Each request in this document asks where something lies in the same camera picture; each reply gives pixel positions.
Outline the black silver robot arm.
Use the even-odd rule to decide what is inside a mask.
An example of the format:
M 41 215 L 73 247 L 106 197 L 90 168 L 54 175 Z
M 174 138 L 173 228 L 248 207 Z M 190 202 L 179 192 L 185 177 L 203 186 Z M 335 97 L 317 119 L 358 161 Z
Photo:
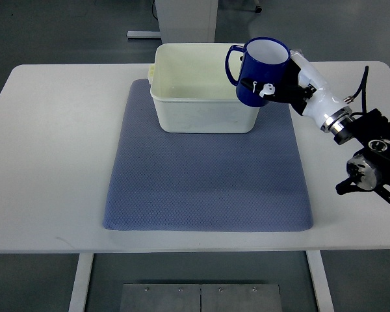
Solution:
M 375 192 L 390 204 L 390 121 L 378 109 L 359 113 L 354 119 L 350 109 L 343 108 L 321 125 L 331 132 L 337 144 L 356 139 L 363 148 L 346 163 L 348 178 L 336 185 L 339 195 L 351 192 Z

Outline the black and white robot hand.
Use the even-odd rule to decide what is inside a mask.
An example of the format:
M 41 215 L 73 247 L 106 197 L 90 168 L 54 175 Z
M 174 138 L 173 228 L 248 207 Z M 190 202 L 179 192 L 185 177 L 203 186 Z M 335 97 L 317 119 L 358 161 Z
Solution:
M 278 83 L 264 83 L 243 78 L 241 85 L 261 101 L 290 104 L 301 116 L 311 118 L 325 133 L 341 130 L 338 123 L 349 119 L 345 101 L 332 94 L 320 72 L 301 53 L 292 50 L 283 78 Z

